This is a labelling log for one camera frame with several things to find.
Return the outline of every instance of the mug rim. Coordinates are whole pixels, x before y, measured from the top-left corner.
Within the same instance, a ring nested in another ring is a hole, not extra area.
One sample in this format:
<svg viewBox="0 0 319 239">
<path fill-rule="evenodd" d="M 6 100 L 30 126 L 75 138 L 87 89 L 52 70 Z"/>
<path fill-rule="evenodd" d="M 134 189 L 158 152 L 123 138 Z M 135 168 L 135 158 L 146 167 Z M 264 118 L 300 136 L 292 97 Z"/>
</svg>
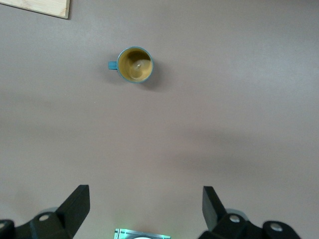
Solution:
<svg viewBox="0 0 319 239">
<path fill-rule="evenodd" d="M 130 80 L 126 79 L 126 78 L 122 75 L 122 73 L 119 71 L 119 59 L 120 59 L 121 55 L 122 55 L 125 51 L 127 51 L 127 50 L 129 50 L 129 49 L 132 49 L 132 48 L 137 48 L 137 49 L 140 49 L 140 50 L 143 50 L 144 52 L 146 52 L 146 54 L 149 56 L 149 58 L 150 58 L 150 60 L 151 60 L 151 63 L 152 63 L 152 70 L 151 70 L 150 75 L 147 76 L 147 77 L 146 77 L 144 80 L 142 80 L 142 81 L 137 81 L 137 82 L 136 82 L 136 81 L 130 81 Z M 139 84 L 139 83 L 143 83 L 143 82 L 147 81 L 147 80 L 149 79 L 149 77 L 151 76 L 151 74 L 153 73 L 154 61 L 153 61 L 152 56 L 149 54 L 149 52 L 146 51 L 144 48 L 142 48 L 142 47 L 140 47 L 140 46 L 130 46 L 130 47 L 127 47 L 126 49 L 124 49 L 124 50 L 119 54 L 118 59 L 117 59 L 117 61 L 116 61 L 116 67 L 117 67 L 117 69 L 118 69 L 119 74 L 122 76 L 122 78 L 123 78 L 124 80 L 126 80 L 126 81 L 128 81 L 128 82 L 130 82 L 130 83 Z"/>
</svg>

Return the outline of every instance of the metallic object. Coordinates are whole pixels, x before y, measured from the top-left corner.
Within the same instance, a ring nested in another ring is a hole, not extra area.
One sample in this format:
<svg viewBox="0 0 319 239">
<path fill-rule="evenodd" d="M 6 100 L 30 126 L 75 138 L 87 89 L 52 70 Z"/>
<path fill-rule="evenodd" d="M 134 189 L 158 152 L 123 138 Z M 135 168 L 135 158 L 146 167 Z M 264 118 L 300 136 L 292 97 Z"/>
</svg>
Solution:
<svg viewBox="0 0 319 239">
<path fill-rule="evenodd" d="M 203 215 L 208 227 L 199 239 L 301 239 L 287 224 L 268 221 L 263 228 L 239 214 L 229 214 L 213 187 L 203 188 Z"/>
<path fill-rule="evenodd" d="M 115 229 L 114 239 L 170 239 L 170 236 L 143 233 L 128 229 Z"/>
</svg>

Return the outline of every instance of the metal bracket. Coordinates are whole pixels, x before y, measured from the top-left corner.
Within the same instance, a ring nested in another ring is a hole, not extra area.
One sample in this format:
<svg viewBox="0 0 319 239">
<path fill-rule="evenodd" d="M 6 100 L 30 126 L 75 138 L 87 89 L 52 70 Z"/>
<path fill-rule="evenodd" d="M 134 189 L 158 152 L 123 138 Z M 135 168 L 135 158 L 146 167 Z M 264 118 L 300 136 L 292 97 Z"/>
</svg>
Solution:
<svg viewBox="0 0 319 239">
<path fill-rule="evenodd" d="M 0 220 L 0 239 L 72 239 L 90 211 L 88 185 L 80 185 L 55 212 L 44 212 L 15 227 Z"/>
<path fill-rule="evenodd" d="M 259 228 L 239 214 L 227 213 L 213 187 L 203 188 L 202 210 L 208 231 L 199 239 L 301 239 L 285 223 L 268 221 Z"/>
</svg>

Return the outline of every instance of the mug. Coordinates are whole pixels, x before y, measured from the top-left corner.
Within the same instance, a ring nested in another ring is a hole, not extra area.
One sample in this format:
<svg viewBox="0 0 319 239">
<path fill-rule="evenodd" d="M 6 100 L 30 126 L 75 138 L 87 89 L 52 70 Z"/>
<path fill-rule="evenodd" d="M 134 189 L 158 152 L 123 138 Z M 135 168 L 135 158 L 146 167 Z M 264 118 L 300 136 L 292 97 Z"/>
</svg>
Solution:
<svg viewBox="0 0 319 239">
<path fill-rule="evenodd" d="M 109 62 L 110 70 L 117 70 L 127 81 L 142 83 L 153 72 L 153 59 L 143 48 L 132 46 L 122 51 L 117 61 Z"/>
</svg>

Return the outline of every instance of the mug handle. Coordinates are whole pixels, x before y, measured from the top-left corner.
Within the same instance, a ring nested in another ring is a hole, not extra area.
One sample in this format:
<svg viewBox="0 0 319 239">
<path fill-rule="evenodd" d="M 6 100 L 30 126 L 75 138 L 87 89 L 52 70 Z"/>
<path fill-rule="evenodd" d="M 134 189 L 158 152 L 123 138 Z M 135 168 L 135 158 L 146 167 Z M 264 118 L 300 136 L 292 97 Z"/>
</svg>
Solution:
<svg viewBox="0 0 319 239">
<path fill-rule="evenodd" d="M 118 63 L 116 61 L 109 61 L 109 69 L 110 70 L 117 70 L 118 69 Z"/>
</svg>

